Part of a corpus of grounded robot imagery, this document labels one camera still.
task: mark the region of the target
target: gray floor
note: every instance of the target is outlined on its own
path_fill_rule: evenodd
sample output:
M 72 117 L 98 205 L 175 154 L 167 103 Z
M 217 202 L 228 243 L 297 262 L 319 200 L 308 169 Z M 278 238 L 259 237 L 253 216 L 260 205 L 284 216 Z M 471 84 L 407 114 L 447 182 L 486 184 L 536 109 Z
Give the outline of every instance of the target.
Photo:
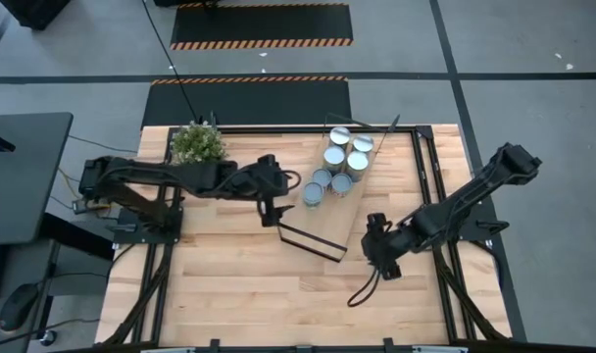
M 347 3 L 351 47 L 173 52 L 174 62 L 183 74 L 446 72 L 428 0 Z M 439 4 L 461 73 L 596 72 L 596 0 Z M 167 40 L 175 10 L 150 5 L 150 12 Z M 137 0 L 74 0 L 48 30 L 12 21 L 0 42 L 0 76 L 164 75 L 168 66 Z M 596 80 L 462 85 L 484 161 L 505 141 L 544 161 L 534 182 L 494 197 L 499 218 L 512 224 L 503 238 L 527 338 L 596 346 Z M 447 80 L 356 79 L 349 86 L 361 121 L 387 123 L 401 114 L 401 124 L 460 122 Z M 72 134 L 135 149 L 148 89 L 148 83 L 0 84 L 0 114 L 70 111 Z M 72 140 L 62 168 L 79 177 L 83 160 L 104 154 L 111 152 Z M 53 195 L 73 200 L 60 178 Z M 48 210 L 75 219 L 54 202 Z M 96 318 L 101 300 L 57 300 L 51 322 Z M 94 332 L 95 326 L 61 328 L 51 348 L 87 346 Z

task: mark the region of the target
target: black cable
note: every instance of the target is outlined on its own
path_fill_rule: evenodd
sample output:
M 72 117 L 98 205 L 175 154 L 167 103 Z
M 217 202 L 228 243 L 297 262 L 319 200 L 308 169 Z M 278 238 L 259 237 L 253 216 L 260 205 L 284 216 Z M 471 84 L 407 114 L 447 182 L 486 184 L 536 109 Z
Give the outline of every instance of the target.
M 446 280 L 448 285 L 451 287 L 457 299 L 463 304 L 463 308 L 471 315 L 472 320 L 481 331 L 481 334 L 485 336 L 487 340 L 504 340 L 508 339 L 505 335 L 501 332 L 496 330 L 492 323 L 490 323 L 483 313 L 476 307 L 468 293 L 460 286 L 457 279 L 453 275 L 451 269 L 446 264 L 446 260 L 441 252 L 437 251 L 435 253 L 436 264 L 435 268 L 437 269 L 439 275 Z
M 501 288 L 501 290 L 503 290 L 503 265 L 501 265 L 501 260 L 499 259 L 496 251 L 478 240 L 472 240 L 471 243 L 472 245 L 490 254 L 494 258 L 494 264 L 496 264 L 496 275 L 498 277 L 498 286 Z
M 102 143 L 98 143 L 98 142 L 95 142 L 95 141 L 90 141 L 88 139 L 76 137 L 76 136 L 73 136 L 73 135 L 68 135 L 68 137 L 69 138 L 73 138 L 73 139 L 78 140 L 78 141 L 86 142 L 86 143 L 89 143 L 89 144 L 92 144 L 92 145 L 100 146 L 102 148 L 110 149 L 112 151 L 128 152 L 128 153 L 134 153 L 134 154 L 137 154 L 137 152 L 138 152 L 138 151 L 133 151 L 133 150 L 127 150 L 127 149 L 115 148 L 115 147 L 107 146 L 107 145 L 104 145 Z
M 280 173 L 285 174 L 286 176 L 287 175 L 291 175 L 291 176 L 297 176 L 298 177 L 298 181 L 296 181 L 293 185 L 289 186 L 287 188 L 287 191 L 291 191 L 291 190 L 295 189 L 296 187 L 300 186 L 300 183 L 302 182 L 302 177 L 300 176 L 300 174 L 298 174 L 298 172 L 296 172 L 296 171 L 280 171 Z M 267 180 L 266 178 L 264 178 L 263 181 L 267 185 L 271 186 L 273 189 L 282 190 L 282 188 L 274 185 L 271 181 Z
M 58 328 L 58 327 L 61 327 L 63 325 L 70 324 L 70 323 L 90 324 L 90 323 L 97 323 L 99 321 L 100 321 L 100 319 L 93 319 L 93 320 L 71 319 L 71 320 L 66 320 L 66 321 L 63 321 L 63 322 L 60 322 L 60 323 L 57 323 L 57 324 L 54 324 L 54 325 L 50 325 L 49 327 L 38 328 L 38 329 L 32 330 L 30 332 L 26 332 L 26 333 L 23 333 L 23 334 L 20 334 L 20 335 L 16 335 L 16 336 L 13 336 L 13 337 L 10 337 L 10 338 L 2 339 L 2 340 L 0 340 L 0 345 L 6 344 L 6 343 L 9 343 L 9 342 L 18 340 L 18 339 L 22 339 L 22 338 L 28 337 L 28 336 L 31 336 L 33 334 L 42 333 L 42 332 L 45 332 L 48 329 Z
M 128 251 L 130 251 L 130 249 L 132 249 L 134 247 L 134 245 L 136 244 L 130 244 L 128 245 L 128 247 L 126 249 L 124 249 L 124 251 L 122 251 L 118 256 L 115 257 L 115 259 L 113 260 L 113 262 L 111 263 L 111 267 L 109 267 L 109 271 L 108 271 L 108 277 L 111 276 L 111 271 L 113 270 L 113 267 L 115 266 L 115 263 L 118 262 L 118 260 L 120 260 L 120 258 L 127 253 Z
M 35 284 L 41 284 L 41 283 L 45 282 L 46 280 L 54 279 L 54 278 L 58 278 L 58 277 L 65 277 L 65 276 L 96 276 L 96 277 L 102 277 L 102 278 L 105 278 L 105 279 L 108 279 L 109 278 L 106 275 L 100 275 L 100 274 L 95 274 L 95 273 L 68 273 L 68 274 L 53 275 L 51 277 L 47 277 L 45 279 L 42 279 L 42 280 L 36 282 Z
M 98 220 L 107 220 L 107 221 L 119 221 L 120 219 L 117 217 L 102 217 L 100 215 L 95 215 L 95 217 L 98 218 Z
M 159 43 L 161 43 L 161 49 L 163 49 L 165 56 L 168 58 L 168 61 L 170 62 L 170 65 L 172 66 L 172 70 L 174 70 L 174 75 L 176 76 L 176 79 L 178 80 L 178 86 L 180 87 L 180 92 L 182 92 L 182 96 L 184 97 L 184 100 L 187 102 L 189 111 L 191 112 L 191 115 L 193 116 L 193 121 L 196 122 L 197 124 L 202 124 L 202 117 L 198 118 L 198 116 L 196 115 L 196 112 L 193 110 L 193 106 L 191 105 L 191 102 L 189 101 L 187 92 L 185 92 L 184 86 L 182 85 L 182 80 L 180 79 L 180 75 L 178 74 L 178 71 L 176 70 L 176 65 L 174 65 L 174 62 L 172 61 L 172 58 L 170 57 L 170 53 L 168 53 L 168 49 L 166 48 L 165 44 L 163 43 L 163 39 L 161 39 L 161 35 L 159 34 L 159 31 L 157 30 L 157 27 L 154 25 L 152 16 L 150 16 L 150 11 L 148 11 L 148 5 L 146 5 L 145 0 L 141 0 L 141 2 L 143 3 L 143 8 L 145 9 L 146 15 L 148 15 L 148 20 L 150 20 L 150 25 L 152 25 L 152 29 L 154 29 L 154 33 L 157 35 L 157 39 L 159 39 Z
M 67 205 L 65 202 L 63 202 L 63 201 L 61 201 L 61 200 L 57 199 L 56 197 L 54 197 L 54 196 L 51 196 L 51 195 L 50 195 L 50 198 L 51 198 L 52 200 L 54 200 L 54 201 L 58 202 L 59 204 L 61 204 L 61 206 L 65 207 L 66 209 L 68 209 L 68 210 L 72 210 L 72 211 L 74 210 L 74 208 L 72 208 L 72 206 L 69 206 L 69 205 Z
M 376 287 L 378 286 L 379 279 L 380 279 L 380 271 L 378 270 L 377 267 L 374 267 L 374 271 L 372 272 L 370 279 L 368 279 L 366 284 L 364 284 L 363 287 L 361 287 L 355 294 L 353 294 L 353 296 L 350 297 L 350 299 L 348 299 L 348 301 L 346 302 L 346 305 L 348 305 L 348 307 L 350 307 L 350 308 L 354 308 L 354 307 L 364 304 L 368 299 L 370 299 L 371 296 L 373 296 L 374 292 L 376 291 Z M 353 303 L 353 300 L 355 300 L 359 296 L 359 294 L 363 293 L 366 290 L 366 288 L 368 288 L 370 283 L 372 283 L 373 280 L 374 280 L 374 285 L 372 286 L 372 289 L 370 289 L 370 292 L 368 292 L 368 294 L 366 294 L 366 296 L 363 297 L 362 299 L 360 299 L 359 301 Z

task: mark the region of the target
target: green plant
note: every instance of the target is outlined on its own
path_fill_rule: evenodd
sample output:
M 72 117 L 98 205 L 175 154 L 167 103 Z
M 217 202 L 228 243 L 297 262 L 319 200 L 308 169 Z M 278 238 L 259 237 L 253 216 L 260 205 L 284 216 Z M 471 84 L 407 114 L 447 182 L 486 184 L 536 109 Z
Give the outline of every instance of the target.
M 222 134 L 204 122 L 191 122 L 172 139 L 172 156 L 175 164 L 220 161 L 226 158 Z

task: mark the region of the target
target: tin can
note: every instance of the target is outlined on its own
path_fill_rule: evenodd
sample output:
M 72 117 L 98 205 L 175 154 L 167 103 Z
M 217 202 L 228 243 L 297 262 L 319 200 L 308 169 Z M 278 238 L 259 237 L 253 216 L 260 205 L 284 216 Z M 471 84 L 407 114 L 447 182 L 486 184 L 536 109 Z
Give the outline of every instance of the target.
M 302 200 L 307 205 L 307 208 L 316 208 L 322 203 L 324 198 L 324 189 L 317 182 L 309 182 L 305 185 L 302 193 Z
M 368 155 L 364 152 L 351 152 L 346 160 L 346 174 L 353 182 L 361 181 L 368 170 Z
M 330 141 L 329 146 L 339 146 L 346 152 L 348 142 L 350 142 L 350 130 L 343 126 L 334 127 L 328 135 Z
M 330 190 L 333 194 L 340 197 L 346 196 L 352 187 L 353 180 L 343 173 L 334 176 L 333 180 L 330 182 Z
M 344 159 L 346 154 L 339 146 L 330 146 L 324 151 L 324 168 L 333 176 L 341 173 L 344 168 Z
M 374 140 L 368 135 L 357 135 L 353 140 L 353 151 L 370 153 L 374 148 Z
M 328 188 L 328 186 L 330 185 L 330 181 L 332 179 L 333 179 L 333 176 L 326 169 L 318 169 L 311 176 L 311 181 L 312 182 L 317 182 L 324 189 L 327 189 Z

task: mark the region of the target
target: wooden tabletop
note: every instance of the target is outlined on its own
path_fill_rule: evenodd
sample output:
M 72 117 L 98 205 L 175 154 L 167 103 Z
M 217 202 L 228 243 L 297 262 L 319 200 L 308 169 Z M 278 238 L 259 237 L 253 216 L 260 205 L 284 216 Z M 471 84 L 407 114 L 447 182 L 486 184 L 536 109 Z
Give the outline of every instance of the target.
M 456 125 L 433 126 L 447 193 L 470 179 Z M 169 128 L 143 130 L 139 160 L 163 161 Z M 225 134 L 228 159 L 240 166 L 273 153 L 284 169 L 311 167 L 321 134 Z M 424 163 L 428 151 L 422 144 Z M 429 179 L 431 198 L 437 200 Z M 136 186 L 146 197 L 156 189 Z M 277 200 L 290 204 L 297 190 Z M 161 346 L 379 345 L 447 343 L 439 290 L 430 252 L 398 260 L 404 277 L 381 281 L 374 296 L 357 308 L 346 301 L 372 273 L 360 239 L 366 215 L 383 212 L 396 222 L 422 203 L 411 138 L 390 134 L 374 160 L 362 204 L 340 263 L 283 243 L 273 227 L 263 228 L 254 203 L 202 200 L 187 195 L 180 243 L 174 250 L 163 320 Z M 482 313 L 502 333 L 509 323 L 492 258 L 467 243 L 459 245 L 468 292 Z M 96 341 L 117 328 L 139 294 L 146 245 L 126 253 L 111 272 Z M 464 337 L 455 305 L 458 334 Z M 148 312 L 154 312 L 154 303 Z M 147 321 L 144 337 L 149 337 Z

